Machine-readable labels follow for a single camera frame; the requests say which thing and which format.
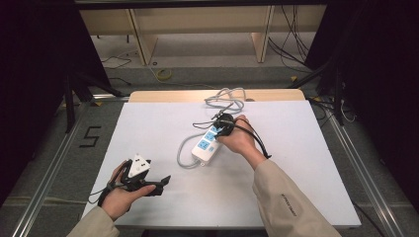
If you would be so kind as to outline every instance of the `wrist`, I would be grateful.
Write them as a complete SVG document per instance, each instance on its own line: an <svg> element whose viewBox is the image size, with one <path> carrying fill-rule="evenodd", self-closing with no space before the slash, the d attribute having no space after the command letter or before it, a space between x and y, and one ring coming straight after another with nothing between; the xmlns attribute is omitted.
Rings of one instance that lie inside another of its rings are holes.
<svg viewBox="0 0 419 237"><path fill-rule="evenodd" d="M253 170L256 170L256 167L266 160L266 157L256 147L241 153L241 155L247 160Z"/></svg>
<svg viewBox="0 0 419 237"><path fill-rule="evenodd" d="M112 211L112 208L102 205L102 209L109 215L109 217L111 217L113 221L116 221L119 218L119 216Z"/></svg>

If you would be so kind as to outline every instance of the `metal frame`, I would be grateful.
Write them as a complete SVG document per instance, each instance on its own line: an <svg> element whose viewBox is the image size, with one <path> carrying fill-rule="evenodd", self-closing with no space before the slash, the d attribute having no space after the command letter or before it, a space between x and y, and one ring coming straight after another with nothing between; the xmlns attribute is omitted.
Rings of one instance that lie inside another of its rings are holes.
<svg viewBox="0 0 419 237"><path fill-rule="evenodd" d="M354 3L361 0L39 0L43 7L76 7L79 10L184 8L269 5L318 5L328 3Z"/></svg>
<svg viewBox="0 0 419 237"><path fill-rule="evenodd" d="M327 114L329 117L332 117L330 112L327 112ZM352 167L357 173L357 176L360 179L360 182L363 185L367 196L369 197L374 209L376 210L376 213L386 233L388 236L394 237L406 236L403 228L396 220L390 206L388 205L382 193L379 191L376 182L364 164L363 159L354 146L354 143L352 143L352 140L346 132L345 127L341 126L339 121L334 117L332 117L330 121L340 142L342 143L346 154L348 155L349 160L351 161Z"/></svg>
<svg viewBox="0 0 419 237"><path fill-rule="evenodd" d="M66 133L61 144L58 147L48 169L46 170L41 184L38 186L38 189L35 191L34 196L32 197L31 201L29 202L28 206L25 209L25 212L19 219L15 231L13 232L12 236L28 236L29 232L37 218L38 213L41 210L43 201L46 195L49 192L52 183L55 180L56 175L58 174L59 168L62 165L62 162L67 155L67 152L71 146L71 143L78 131L81 121L84 118L84 115L89 109L89 103L82 103L79 107L79 117L76 120L73 128L70 130L69 133Z"/></svg>

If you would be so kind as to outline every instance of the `person's left hand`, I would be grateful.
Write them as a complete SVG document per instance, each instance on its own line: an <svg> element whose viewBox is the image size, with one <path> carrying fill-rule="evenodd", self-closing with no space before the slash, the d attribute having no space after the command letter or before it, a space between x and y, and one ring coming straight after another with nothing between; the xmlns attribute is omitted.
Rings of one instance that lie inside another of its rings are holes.
<svg viewBox="0 0 419 237"><path fill-rule="evenodd" d="M114 170L112 177L117 174L118 170L125 162L126 161L123 161L123 163ZM117 176L117 182L121 181L122 175L123 174L120 173ZM129 210L130 206L135 200L148 195L155 188L156 187L154 185L145 186L134 192L128 192L121 188L115 188L105 197L105 200L102 203L102 209L108 213L114 221L116 221Z"/></svg>

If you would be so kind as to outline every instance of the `gray carpet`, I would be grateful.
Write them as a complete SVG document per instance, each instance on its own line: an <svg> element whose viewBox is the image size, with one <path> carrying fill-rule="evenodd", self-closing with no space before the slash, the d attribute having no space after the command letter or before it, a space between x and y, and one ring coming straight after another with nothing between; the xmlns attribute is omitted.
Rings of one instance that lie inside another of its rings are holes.
<svg viewBox="0 0 419 237"><path fill-rule="evenodd" d="M111 80L113 87L125 93L136 90L185 90L208 89L207 87L184 87L167 85L156 82L148 69L108 69L109 77L120 77L127 80L127 85L121 80ZM245 89L258 88L286 88L291 83L291 76L301 78L304 73L294 72L287 68L175 68L173 77L168 81L183 84L207 84L216 88ZM304 85L305 95L312 96L315 83ZM103 93L102 90L92 88L94 93ZM91 187L99 172L106 150L110 143L113 131L118 121L123 102L104 102L100 107L89 107L87 114L80 124L76 137L71 144L69 152L61 169L48 193L48 199L42 206L30 236L65 236L77 223L84 209L84 203L89 197ZM313 107L318 118L323 111ZM330 121L321 119L319 124L329 146L330 152L342 177L344 185L351 199L358 203L365 212L378 224L382 225L377 217L371 202L366 195L349 159L337 138ZM91 139L84 139L89 126L100 126L91 129L91 135L99 136L94 147L82 148L80 145L92 144ZM10 236L17 220L22 215L25 205L36 191L42 176L64 136L65 109L59 108L51 127L44 137L42 146L34 161L30 162L22 175L10 198L0 209L0 236ZM400 222L408 236L419 236L419 215L409 205L397 183L379 162L379 157L361 122L345 122L345 127L353 139L358 151L374 175L379 189L390 203L397 220ZM357 229L339 230L343 236L379 236L373 226L362 218L363 225ZM122 236L140 236L139 229L123 229Z"/></svg>

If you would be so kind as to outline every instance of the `person's right hand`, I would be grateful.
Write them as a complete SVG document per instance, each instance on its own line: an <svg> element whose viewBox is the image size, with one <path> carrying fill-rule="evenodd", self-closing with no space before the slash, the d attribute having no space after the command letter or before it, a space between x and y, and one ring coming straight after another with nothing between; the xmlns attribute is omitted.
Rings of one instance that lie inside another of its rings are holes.
<svg viewBox="0 0 419 237"><path fill-rule="evenodd" d="M235 119L236 125L242 126L247 130L253 132L252 127L247 124L249 120L246 116L242 115ZM263 161L266 160L265 156L256 148L253 136L237 127L228 136L220 136L217 141L224 144L232 152L242 155L253 170Z"/></svg>

